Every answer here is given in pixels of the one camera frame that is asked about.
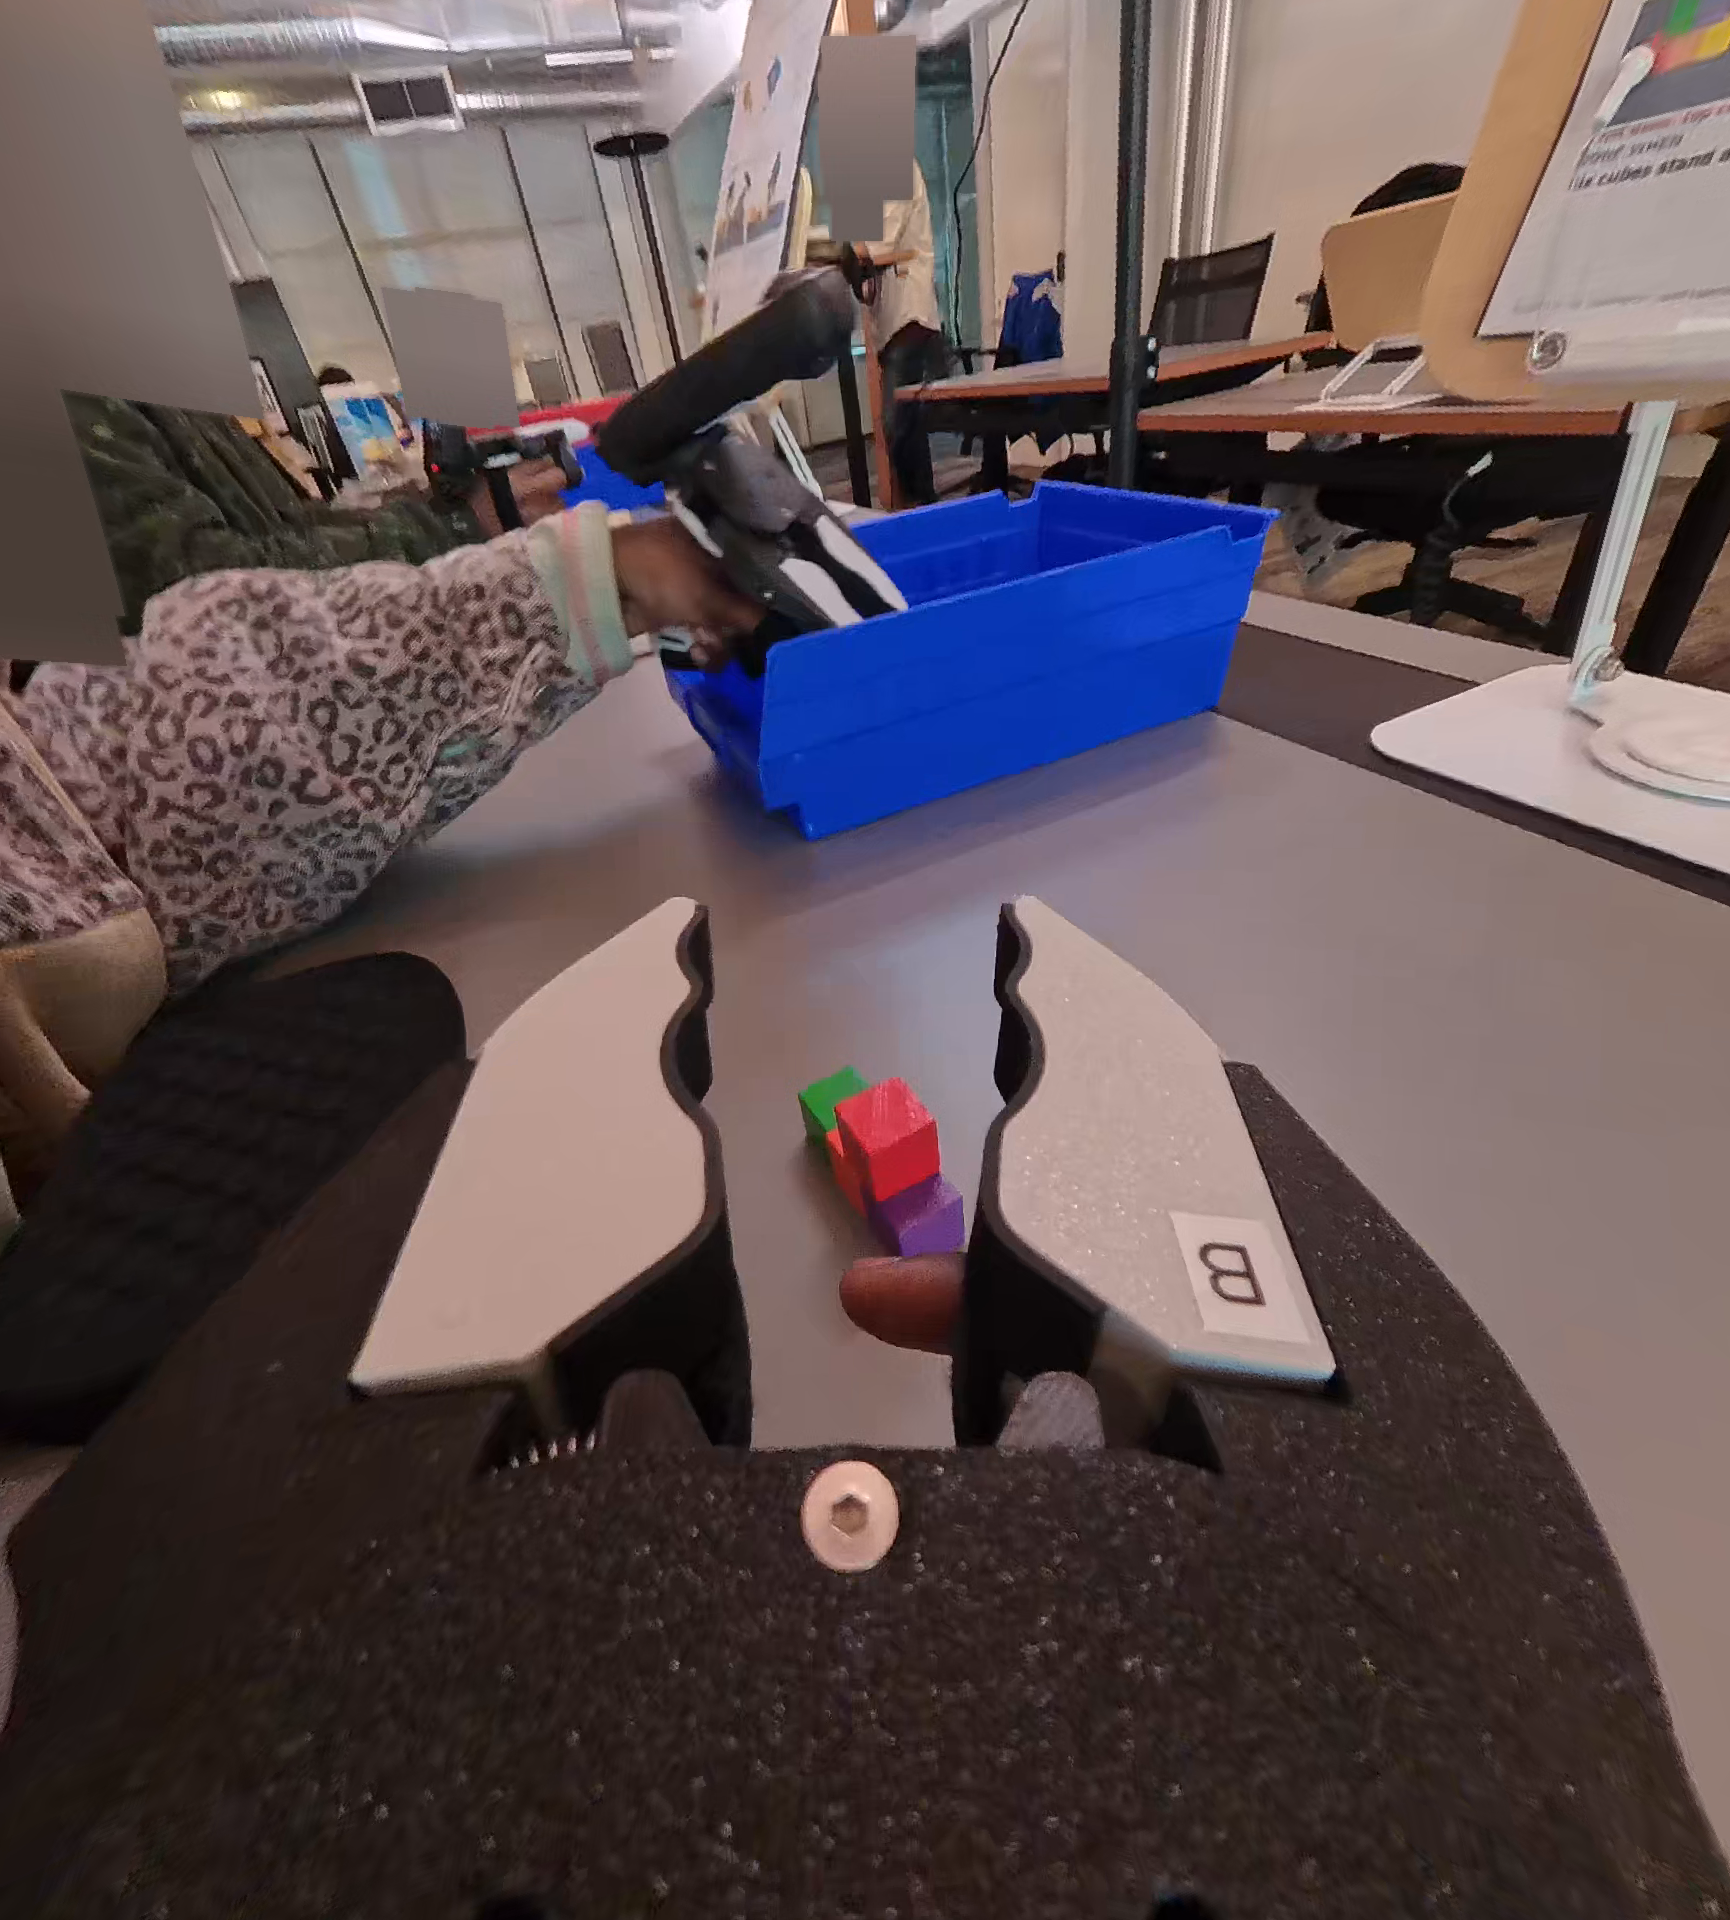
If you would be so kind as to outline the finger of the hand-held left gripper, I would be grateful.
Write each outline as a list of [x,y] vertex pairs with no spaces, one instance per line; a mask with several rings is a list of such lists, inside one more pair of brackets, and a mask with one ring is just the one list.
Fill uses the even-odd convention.
[[[866,552],[850,526],[833,514],[826,502],[811,501],[776,536],[776,557],[784,552]],[[880,616],[900,616],[908,601],[888,569],[880,567]]]
[[880,616],[880,564],[865,549],[769,557],[763,586],[769,609],[794,632],[850,628]]

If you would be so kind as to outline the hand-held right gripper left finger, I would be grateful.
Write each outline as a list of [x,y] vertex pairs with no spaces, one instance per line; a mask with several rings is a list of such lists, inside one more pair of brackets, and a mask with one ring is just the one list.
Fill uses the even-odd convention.
[[486,1037],[421,1188],[350,1388],[515,1384],[590,1401],[574,1356],[723,1222],[704,1096],[709,918],[670,897],[536,987]]

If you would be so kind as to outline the blue plastic bin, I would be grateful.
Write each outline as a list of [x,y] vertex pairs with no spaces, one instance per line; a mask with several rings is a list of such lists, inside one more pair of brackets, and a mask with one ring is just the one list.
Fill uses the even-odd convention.
[[668,671],[718,767],[824,839],[1218,706],[1275,514],[1040,482],[856,526],[903,612]]

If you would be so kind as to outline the purple cube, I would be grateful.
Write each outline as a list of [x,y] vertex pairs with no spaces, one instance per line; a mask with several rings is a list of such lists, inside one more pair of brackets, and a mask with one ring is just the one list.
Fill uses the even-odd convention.
[[954,1256],[966,1236],[961,1193],[939,1172],[869,1201],[866,1222],[888,1256],[908,1261]]

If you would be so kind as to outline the red cube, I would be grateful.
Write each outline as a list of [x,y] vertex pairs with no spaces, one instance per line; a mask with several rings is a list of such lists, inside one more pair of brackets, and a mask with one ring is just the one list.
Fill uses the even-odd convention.
[[883,1204],[941,1172],[936,1123],[891,1076],[835,1103],[835,1134],[865,1204]]

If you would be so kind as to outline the person's left forearm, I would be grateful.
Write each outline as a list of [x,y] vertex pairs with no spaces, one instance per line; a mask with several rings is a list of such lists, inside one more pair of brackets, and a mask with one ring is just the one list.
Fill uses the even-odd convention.
[[421,564],[231,569],[155,597],[110,742],[175,992],[339,919],[625,678],[596,502]]

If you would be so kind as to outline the grey desk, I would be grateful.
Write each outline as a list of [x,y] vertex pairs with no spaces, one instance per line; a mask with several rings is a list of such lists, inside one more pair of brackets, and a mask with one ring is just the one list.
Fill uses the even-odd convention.
[[1373,723],[1443,692],[1241,628],[1218,716],[803,842],[636,671],[275,968],[416,953],[478,1046],[703,899],[755,1436],[931,1444],[945,1367],[845,1322],[859,1241],[794,1091],[908,1078],[970,1191],[996,906],[1050,903],[1260,1068],[1484,1321],[1598,1508],[1730,1857],[1730,903],[1375,771]]

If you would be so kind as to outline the person's left hand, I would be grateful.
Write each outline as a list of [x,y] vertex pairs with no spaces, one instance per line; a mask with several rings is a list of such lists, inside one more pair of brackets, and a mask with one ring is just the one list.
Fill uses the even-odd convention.
[[741,594],[724,564],[673,514],[610,526],[611,579],[633,638],[659,638],[691,671],[723,671],[758,632],[765,608]]

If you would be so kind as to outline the small blue bin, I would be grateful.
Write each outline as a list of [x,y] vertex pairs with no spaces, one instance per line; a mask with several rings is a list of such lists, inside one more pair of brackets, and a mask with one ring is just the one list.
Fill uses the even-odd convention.
[[561,493],[564,507],[576,507],[586,501],[600,502],[606,512],[649,512],[665,507],[665,489],[663,486],[639,486],[626,481],[621,472],[618,472],[606,461],[596,452],[595,439],[566,439],[564,452],[570,462],[576,467],[571,474],[566,469],[566,486]]

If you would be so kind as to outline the poster board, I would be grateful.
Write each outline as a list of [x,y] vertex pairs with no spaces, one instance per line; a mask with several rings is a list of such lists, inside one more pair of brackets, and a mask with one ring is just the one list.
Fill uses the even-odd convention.
[[703,339],[758,313],[790,273],[796,174],[833,2],[750,2],[711,201]]

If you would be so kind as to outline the wooden background table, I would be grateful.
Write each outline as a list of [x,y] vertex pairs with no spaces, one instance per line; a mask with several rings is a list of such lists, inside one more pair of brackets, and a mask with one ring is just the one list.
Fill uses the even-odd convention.
[[[1278,482],[1380,486],[1393,446],[1493,447],[1539,488],[1543,504],[1568,511],[1528,526],[1580,522],[1549,616],[1536,617],[1544,639],[1519,639],[1535,649],[1570,649],[1626,447],[1625,407],[1435,401],[1381,414],[1310,414],[1299,402],[1331,373],[1310,368],[1320,339],[1164,351],[1136,424],[1134,482],[1146,493],[1225,493],[1239,502]],[[936,378],[900,396],[921,406],[931,429],[985,447],[981,488],[1005,488],[1013,439],[1108,432],[1108,376],[1060,362]],[[1649,676],[1664,676],[1675,661],[1730,539],[1730,402],[1680,413],[1669,432],[1713,447],[1625,642],[1630,664]]]

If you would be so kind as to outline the white tablet stand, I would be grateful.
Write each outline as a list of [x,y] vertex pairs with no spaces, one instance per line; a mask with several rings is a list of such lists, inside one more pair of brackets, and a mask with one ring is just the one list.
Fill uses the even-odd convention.
[[1328,373],[1299,413],[1400,413],[1420,409],[1448,396],[1426,376],[1425,344],[1416,336],[1380,336],[1348,362]]

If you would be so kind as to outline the white document stand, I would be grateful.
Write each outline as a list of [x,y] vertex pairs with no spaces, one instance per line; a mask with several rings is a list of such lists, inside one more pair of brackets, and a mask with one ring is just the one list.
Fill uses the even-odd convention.
[[1640,401],[1568,664],[1535,664],[1398,716],[1378,754],[1621,844],[1730,877],[1730,692],[1630,672],[1619,593],[1675,406]]

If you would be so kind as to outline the printed instruction sheet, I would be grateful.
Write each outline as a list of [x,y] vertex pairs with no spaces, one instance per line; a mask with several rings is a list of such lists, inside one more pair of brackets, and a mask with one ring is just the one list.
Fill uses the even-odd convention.
[[1481,337],[1730,326],[1730,2],[1611,2]]

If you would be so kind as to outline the silver ceiling duct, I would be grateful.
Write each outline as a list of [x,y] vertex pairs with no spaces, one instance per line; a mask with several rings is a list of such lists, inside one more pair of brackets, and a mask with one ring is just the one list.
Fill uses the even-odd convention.
[[596,72],[670,64],[726,4],[150,4],[175,72],[354,72],[450,67],[464,74]]

